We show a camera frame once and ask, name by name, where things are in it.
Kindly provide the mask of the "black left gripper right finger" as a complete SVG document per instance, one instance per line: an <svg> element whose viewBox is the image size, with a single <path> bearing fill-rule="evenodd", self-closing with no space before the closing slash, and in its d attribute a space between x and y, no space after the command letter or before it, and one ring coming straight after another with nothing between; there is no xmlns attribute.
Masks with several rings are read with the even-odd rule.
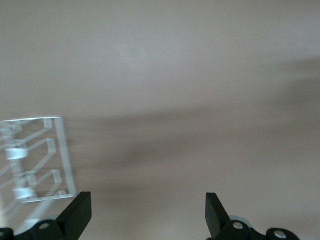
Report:
<svg viewBox="0 0 320 240"><path fill-rule="evenodd" d="M243 217L230 216L214 192L205 195L205 221L211 240L299 240L293 232L278 227L256 231Z"/></svg>

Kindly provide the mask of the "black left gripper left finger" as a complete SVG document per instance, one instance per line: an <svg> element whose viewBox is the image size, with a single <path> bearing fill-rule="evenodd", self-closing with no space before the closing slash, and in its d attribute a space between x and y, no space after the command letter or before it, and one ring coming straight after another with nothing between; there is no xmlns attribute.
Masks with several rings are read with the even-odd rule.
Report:
<svg viewBox="0 0 320 240"><path fill-rule="evenodd" d="M89 191L80 192L56 219L42 220L15 235L9 227L0 229L2 240L78 240L92 217Z"/></svg>

